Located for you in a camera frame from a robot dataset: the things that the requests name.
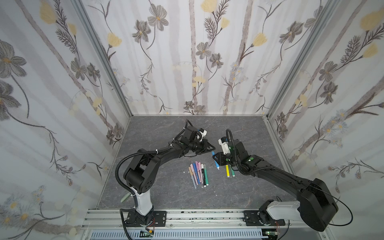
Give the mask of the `blue marker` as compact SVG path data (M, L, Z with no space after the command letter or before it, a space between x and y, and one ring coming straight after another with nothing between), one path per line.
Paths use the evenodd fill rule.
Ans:
M212 158L213 158L213 160L214 160L215 166L216 166L216 168L219 170L219 169L220 169L220 165L219 165L218 162L217 162L216 154L215 154L214 151L212 151L211 153L212 153Z

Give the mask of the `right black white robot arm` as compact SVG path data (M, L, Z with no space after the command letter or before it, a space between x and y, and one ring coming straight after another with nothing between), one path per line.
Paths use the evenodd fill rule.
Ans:
M262 225L271 225L277 220L304 222L315 231L323 232L339 208L327 185L320 179L313 181L292 175L275 167L256 155L249 155L242 142L219 139L222 152L213 155L220 165L237 167L244 176L263 179L295 198L290 202L267 200L257 214Z

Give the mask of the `dark green marker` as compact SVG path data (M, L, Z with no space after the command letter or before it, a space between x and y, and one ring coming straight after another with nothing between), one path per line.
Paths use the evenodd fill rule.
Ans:
M202 171L204 172L205 186L209 185L207 166L202 164Z

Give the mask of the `yellow marker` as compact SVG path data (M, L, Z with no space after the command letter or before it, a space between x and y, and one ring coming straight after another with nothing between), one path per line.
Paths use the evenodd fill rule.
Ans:
M226 165L226 174L227 174L227 178L230 178L231 174L229 170L229 165Z

